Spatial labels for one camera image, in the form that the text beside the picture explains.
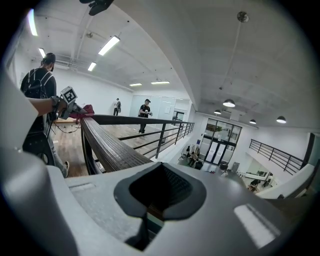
white ceiling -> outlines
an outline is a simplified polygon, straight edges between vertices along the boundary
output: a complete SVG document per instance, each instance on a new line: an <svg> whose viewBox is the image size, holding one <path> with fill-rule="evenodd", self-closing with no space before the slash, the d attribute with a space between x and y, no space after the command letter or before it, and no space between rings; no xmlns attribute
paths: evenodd
<svg viewBox="0 0 320 256"><path fill-rule="evenodd" d="M191 99L200 92L201 103L194 102L200 112L227 110L221 117L230 118L222 103L233 99L242 112L240 122L320 128L319 66L298 26L270 3L115 0L91 18L78 0L55 0L35 11L39 37L26 29L21 42L30 56L40 57L42 47L78 72L88 73L89 64L97 62L92 75L133 90L186 93L186 87ZM240 11L248 13L247 23L237 20ZM86 37L89 32L92 38ZM114 35L121 41L99 56ZM199 76L193 72L197 68ZM170 84L151 85L157 78ZM131 83L143 86L129 87ZM276 123L278 116L285 116L287 124Z"/></svg>
<svg viewBox="0 0 320 256"><path fill-rule="evenodd" d="M244 112L240 117L244 123L254 118L259 126L273 126L279 115L287 114L288 126L316 124L313 120L319 119L320 105L310 105L310 99L320 95L318 66L304 35L278 6L255 0L177 1L198 38L202 60L199 111L212 114L225 109L226 99L233 99L235 109ZM248 13L247 23L237 20L239 11ZM301 110L298 104L302 102L308 103L304 115L310 114L309 121L292 111L293 107Z"/></svg>
<svg viewBox="0 0 320 256"><path fill-rule="evenodd" d="M93 17L88 13L88 5L78 0L45 1L34 11L38 36L32 36L26 24L20 43L32 58L40 60L38 48L44 48L46 53L56 54L57 63L134 91L185 92L166 56L126 13L114 4ZM120 42L104 56L98 55L112 36L118 36ZM89 72L91 62L97 65ZM170 84L152 85L157 79ZM129 86L135 83L142 86Z"/></svg>

red cloth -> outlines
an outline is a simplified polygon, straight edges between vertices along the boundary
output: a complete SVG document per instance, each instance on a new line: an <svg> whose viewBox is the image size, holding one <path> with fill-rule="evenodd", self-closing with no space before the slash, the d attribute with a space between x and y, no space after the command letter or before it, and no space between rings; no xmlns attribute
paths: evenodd
<svg viewBox="0 0 320 256"><path fill-rule="evenodd" d="M74 119L76 119L76 121L78 121L80 118L89 118L89 117L92 117L95 114L94 108L90 104L89 105L85 105L83 107L83 109L85 111L87 111L88 113L87 114L71 113L70 117L74 118Z"/></svg>

sneaker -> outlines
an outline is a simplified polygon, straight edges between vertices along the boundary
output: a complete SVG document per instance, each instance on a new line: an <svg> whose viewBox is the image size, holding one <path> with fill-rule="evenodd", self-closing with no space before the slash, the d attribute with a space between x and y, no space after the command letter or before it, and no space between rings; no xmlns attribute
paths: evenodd
<svg viewBox="0 0 320 256"><path fill-rule="evenodd" d="M67 178L68 177L68 174L69 174L69 162L68 161L65 161L64 162L64 165L65 165L65 168L66 168L66 174L65 175L63 175L65 178Z"/></svg>

black cap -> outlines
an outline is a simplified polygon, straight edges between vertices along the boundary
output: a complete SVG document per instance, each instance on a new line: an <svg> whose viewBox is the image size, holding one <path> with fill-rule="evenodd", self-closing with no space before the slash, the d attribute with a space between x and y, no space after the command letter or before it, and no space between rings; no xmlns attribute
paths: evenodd
<svg viewBox="0 0 320 256"><path fill-rule="evenodd" d="M51 63L56 63L56 55L54 55L52 52L47 53L42 62L41 63L45 63L45 64L51 64Z"/></svg>

staircase railing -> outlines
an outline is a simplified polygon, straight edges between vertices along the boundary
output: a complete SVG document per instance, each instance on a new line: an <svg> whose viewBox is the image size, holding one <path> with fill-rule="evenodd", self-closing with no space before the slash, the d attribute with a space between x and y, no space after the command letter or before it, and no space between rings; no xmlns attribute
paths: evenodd
<svg viewBox="0 0 320 256"><path fill-rule="evenodd" d="M274 162L281 167L284 172L288 172L291 175L300 171L305 164L303 160L291 154L254 139L251 139L249 148L268 158L269 161Z"/></svg>

